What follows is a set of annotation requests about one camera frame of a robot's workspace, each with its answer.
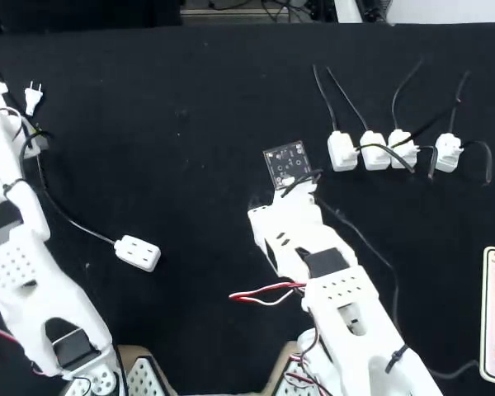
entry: white power adapter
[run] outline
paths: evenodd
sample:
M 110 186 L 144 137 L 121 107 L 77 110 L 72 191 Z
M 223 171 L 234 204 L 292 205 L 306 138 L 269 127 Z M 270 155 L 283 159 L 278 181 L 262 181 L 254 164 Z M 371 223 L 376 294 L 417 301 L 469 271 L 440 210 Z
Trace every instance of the white power adapter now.
M 462 142 L 453 134 L 441 134 L 436 140 L 438 159 L 436 169 L 443 172 L 453 172 L 459 164 L 459 158 L 464 151 Z
M 385 146 L 385 139 L 382 134 L 367 130 L 360 139 L 360 146 L 367 144 L 381 144 Z M 381 171 L 390 165 L 390 155 L 379 147 L 366 147 L 361 150 L 363 161 L 367 171 Z
M 414 167 L 417 162 L 418 147 L 414 144 L 414 140 L 409 140 L 405 144 L 393 147 L 397 142 L 410 137 L 410 132 L 404 132 L 403 130 L 394 130 L 389 135 L 389 147 L 401 158 L 403 158 L 411 167 Z M 401 164 L 395 157 L 390 158 L 390 165 L 393 169 L 404 169 L 405 166 Z
M 154 271 L 161 256 L 159 247 L 129 235 L 115 242 L 114 249 L 118 258 L 147 272 Z
M 349 134 L 334 130 L 328 138 L 328 153 L 335 172 L 351 171 L 357 166 L 358 152 Z

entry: circuit board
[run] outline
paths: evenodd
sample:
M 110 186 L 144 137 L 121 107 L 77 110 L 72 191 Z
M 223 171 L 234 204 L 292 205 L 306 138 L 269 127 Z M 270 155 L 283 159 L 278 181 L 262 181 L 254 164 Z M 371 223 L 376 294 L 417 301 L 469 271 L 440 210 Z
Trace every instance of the circuit board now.
M 301 141 L 265 150 L 264 159 L 276 190 L 286 188 L 298 177 L 312 171 Z

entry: black cable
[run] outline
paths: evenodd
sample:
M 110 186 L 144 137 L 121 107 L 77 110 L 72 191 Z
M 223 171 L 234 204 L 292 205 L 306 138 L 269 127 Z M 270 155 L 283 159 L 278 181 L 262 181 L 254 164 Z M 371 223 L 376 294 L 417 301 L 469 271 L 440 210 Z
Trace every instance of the black cable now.
M 266 12 L 266 14 L 271 18 L 272 21 L 274 21 L 275 23 L 277 22 L 277 18 L 275 18 L 267 9 L 267 5 L 266 5 L 266 0 L 261 0 L 261 7 L 262 9 Z
M 417 73 L 417 71 L 420 69 L 420 67 L 423 65 L 423 58 L 421 58 L 418 63 L 411 69 L 409 74 L 405 76 L 405 78 L 402 80 L 402 82 L 398 85 L 398 88 L 396 88 L 396 92 L 393 95 L 393 102 L 390 107 L 390 111 L 393 114 L 393 122 L 394 122 L 394 128 L 397 130 L 399 129 L 398 125 L 398 119 L 396 118 L 396 103 L 398 101 L 398 97 L 400 92 L 405 88 L 405 86 L 408 84 L 408 82 L 411 80 L 411 78 L 414 77 L 414 75 Z
M 341 221 L 343 224 L 351 228 L 357 236 L 361 239 L 361 241 L 370 249 L 371 252 L 373 252 L 376 257 L 379 258 L 381 262 L 385 264 L 387 268 L 390 269 L 390 271 L 393 274 L 394 278 L 394 296 L 393 296 L 393 306 L 392 306 L 392 318 L 393 318 L 393 324 L 396 327 L 396 329 L 399 332 L 399 335 L 403 338 L 403 334 L 401 331 L 401 328 L 399 326 L 399 321 L 398 321 L 398 301 L 399 301 L 399 279 L 398 279 L 398 273 L 396 272 L 395 268 L 390 264 L 390 262 L 387 261 L 385 257 L 381 255 L 380 252 L 378 252 L 365 238 L 365 235 L 361 233 L 361 231 L 353 224 L 350 222 L 350 220 L 347 219 L 347 217 L 340 211 L 340 210 L 335 210 L 333 209 L 329 204 L 321 200 L 320 198 L 316 197 L 315 200 L 325 209 L 327 210 L 331 215 L 333 215 L 337 220 Z M 454 380 L 460 375 L 462 375 L 467 369 L 474 367 L 474 366 L 479 366 L 479 363 L 475 360 L 468 361 L 464 365 L 462 365 L 458 370 L 453 371 L 452 373 L 441 373 L 436 370 L 429 369 L 429 372 L 431 375 L 434 377 L 440 379 L 440 380 Z
M 361 124 L 363 125 L 363 128 L 365 130 L 369 130 L 369 126 L 366 124 L 365 118 L 363 117 L 363 115 L 361 115 L 361 113 L 354 106 L 354 103 L 352 103 L 352 101 L 350 100 L 350 97 L 348 97 L 347 93 L 342 88 L 341 84 L 338 82 L 336 77 L 333 75 L 332 70 L 328 66 L 327 66 L 327 72 L 330 75 L 330 77 L 332 78 L 332 80 L 334 81 L 334 83 L 336 84 L 337 89 L 339 89 L 339 92 L 345 97 L 346 101 L 348 102 L 348 104 L 350 105 L 350 107 L 352 108 L 354 113 L 356 113 L 357 118 L 360 119 Z
M 456 101 L 460 101 L 462 90 L 464 89 L 464 85 L 468 81 L 470 74 L 471 72 L 469 70 L 466 70 L 462 75 L 462 78 L 460 79 L 459 82 L 459 86 L 456 88 L 456 94 L 455 94 Z M 450 134 L 453 133 L 453 128 L 455 126 L 455 117 L 456 117 L 456 107 L 454 107 L 453 110 L 451 110 L 451 117 L 449 118 L 449 128 L 447 129 L 447 132 Z
M 480 145 L 485 153 L 486 153 L 486 181 L 484 183 L 485 186 L 487 186 L 489 183 L 492 182 L 493 178 L 493 155 L 492 155 L 492 150 L 489 148 L 488 144 L 486 142 L 483 142 L 482 140 L 468 140 L 467 142 L 464 142 L 460 148 L 461 149 L 466 149 L 469 146 L 472 146 L 473 144 L 478 144 Z
M 207 3 L 207 7 L 210 8 L 211 10 L 215 10 L 215 11 L 226 11 L 226 10 L 234 10 L 235 8 L 240 8 L 240 7 L 243 7 L 243 6 L 246 6 L 248 5 L 250 2 L 252 2 L 253 0 L 244 0 L 243 2 L 240 2 L 239 4 L 235 4 L 233 6 L 228 6 L 228 7 L 216 7 L 215 6 L 215 2 L 211 2 L 209 1 Z
M 113 345 L 115 351 L 115 357 L 117 357 L 117 364 L 121 370 L 121 378 L 123 379 L 123 390 L 125 391 L 125 396 L 129 396 L 129 385 L 126 383 L 125 367 L 123 366 L 123 359 L 121 359 L 121 354 L 119 348 Z
M 407 142 L 411 141 L 411 140 L 414 140 L 415 138 L 417 138 L 419 135 L 421 135 L 422 133 L 424 133 L 426 130 L 428 130 L 429 128 L 431 128 L 436 122 L 438 122 L 439 120 L 441 120 L 443 117 L 447 116 L 448 114 L 450 114 L 450 112 L 455 109 L 458 105 L 460 104 L 460 100 L 458 99 L 455 99 L 455 103 L 453 103 L 452 105 L 449 105 L 448 107 L 446 107 L 445 109 L 442 109 L 440 111 L 438 111 L 432 118 L 430 118 L 424 125 L 422 125 L 420 128 L 418 128 L 417 130 L 415 130 L 414 132 L 412 132 L 407 138 L 397 142 L 396 144 L 393 144 L 392 146 L 390 146 L 392 149 L 395 148 L 395 147 L 398 147 L 398 146 L 401 146 L 402 144 L 406 144 Z
M 112 239 L 108 238 L 107 236 L 103 235 L 102 233 L 92 231 L 91 229 L 87 228 L 86 226 L 80 224 L 77 220 L 73 219 L 68 214 L 68 211 L 50 193 L 50 188 L 48 186 L 48 182 L 47 182 L 45 174 L 44 174 L 44 167 L 42 166 L 41 154 L 37 155 L 36 161 L 37 161 L 37 166 L 39 168 L 40 183 L 42 184 L 42 190 L 43 190 L 46 198 L 50 202 L 50 204 L 55 208 L 55 210 L 62 217 L 64 217 L 64 219 L 66 221 L 68 221 L 71 225 L 77 227 L 78 229 L 84 231 L 85 233 L 89 233 L 93 237 L 99 238 L 101 241 L 109 243 L 110 245 L 115 245 L 116 242 L 113 241 Z
M 82 394 L 82 396 L 86 396 L 88 394 L 88 392 L 90 392 L 90 389 L 92 388 L 92 381 L 89 379 L 89 378 L 86 378 L 86 377 L 73 377 L 75 380 L 86 380 L 88 381 L 88 389 L 86 390 L 86 392 L 84 392 Z
M 287 196 L 288 194 L 290 194 L 291 191 L 294 188 L 296 188 L 300 183 L 306 182 L 311 177 L 320 176 L 321 173 L 323 173 L 323 169 L 314 169 L 313 171 L 310 171 L 308 173 L 305 173 L 302 176 L 297 177 L 297 179 L 295 179 L 293 183 L 291 183 L 289 186 L 287 186 L 284 189 L 284 192 L 282 193 L 282 195 L 280 196 L 280 198 L 284 198 L 285 196 Z
M 401 163 L 403 165 L 403 167 L 405 167 L 405 169 L 410 171 L 410 173 L 414 173 L 414 168 L 411 165 L 409 165 L 407 161 L 405 161 L 401 156 L 397 155 L 396 152 L 394 150 L 392 150 L 390 147 L 384 146 L 383 144 L 379 144 L 379 143 L 364 144 L 362 146 L 357 146 L 356 151 L 366 149 L 367 147 L 377 147 L 379 149 L 384 150 L 391 157 L 396 158 L 399 161 L 399 163 Z
M 327 94 L 324 91 L 323 84 L 321 83 L 321 80 L 319 78 L 319 74 L 317 72 L 317 66 L 315 64 L 312 65 L 312 70 L 313 70 L 313 76 L 315 77 L 315 82 L 317 83 L 317 88 L 318 88 L 319 92 L 321 93 L 321 96 L 324 99 L 324 103 L 327 105 L 328 112 L 330 113 L 330 119 L 332 120 L 332 129 L 338 130 L 337 129 L 336 114 L 333 111 L 333 108 L 332 108 L 332 105 L 330 104 L 330 101 L 328 101 Z
M 420 146 L 419 148 L 432 150 L 431 163 L 429 164 L 429 171 L 427 172 L 427 177 L 429 180 L 432 180 L 435 174 L 436 162 L 438 161 L 438 148 L 435 146 Z
M 360 237 L 361 241 L 370 249 L 370 251 L 373 252 L 375 256 L 381 262 L 383 262 L 385 266 L 389 268 L 390 271 L 392 272 L 394 278 L 394 294 L 393 294 L 393 302 L 391 308 L 391 317 L 393 319 L 394 326 L 398 330 L 400 336 L 402 336 L 401 328 L 399 326 L 399 321 L 398 321 L 399 278 L 396 269 L 390 264 L 390 262 L 387 261 L 385 257 L 383 257 L 383 255 L 380 252 L 378 252 L 372 246 L 369 240 L 365 238 L 365 235 L 363 235 L 361 231 L 353 223 L 351 223 L 340 210 L 333 209 L 329 204 L 327 204 L 324 200 L 320 199 L 317 196 L 315 197 L 315 200 L 337 220 L 341 221 L 347 227 L 351 228 L 357 234 L 357 236 Z

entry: black fabric surface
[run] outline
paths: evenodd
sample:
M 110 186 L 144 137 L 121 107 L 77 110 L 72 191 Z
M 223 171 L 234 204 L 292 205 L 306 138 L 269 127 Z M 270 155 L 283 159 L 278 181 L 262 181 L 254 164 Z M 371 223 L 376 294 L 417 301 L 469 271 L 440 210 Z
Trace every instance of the black fabric surface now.
M 119 238 L 156 243 L 153 274 L 119 261 L 110 246 L 66 224 L 42 199 L 49 248 L 82 285 L 118 343 L 149 348 L 180 393 L 260 390 L 279 351 L 311 326 L 294 297 L 263 308 L 229 293 L 277 281 L 252 240 L 252 196 L 269 197 L 262 150 L 302 139 L 314 167 L 328 164 L 328 112 L 311 64 L 330 65 L 374 130 L 393 129 L 390 99 L 420 56 L 427 62 L 399 106 L 410 130 L 450 102 L 471 70 L 456 133 L 493 149 L 494 181 L 481 187 L 483 155 L 459 169 L 332 174 L 318 194 L 340 208 L 395 265 L 408 345 L 435 370 L 479 354 L 483 249 L 495 245 L 495 25 L 239 26 L 105 31 L 0 38 L 0 69 L 22 98 L 32 79 L 45 103 L 37 121 L 57 139 L 46 153 L 54 194 L 80 219 Z M 362 131 L 328 85 L 342 128 Z M 446 122 L 419 139 L 432 144 Z M 420 161 L 427 163 L 426 155 Z M 33 170 L 32 163 L 28 169 Z M 35 174 L 31 180 L 36 184 Z M 390 305 L 393 282 L 348 228 Z M 84 270 L 86 262 L 91 264 Z M 495 395 L 471 370 L 438 381 L 445 395 Z M 0 341 L 2 394 L 53 394 L 20 350 Z

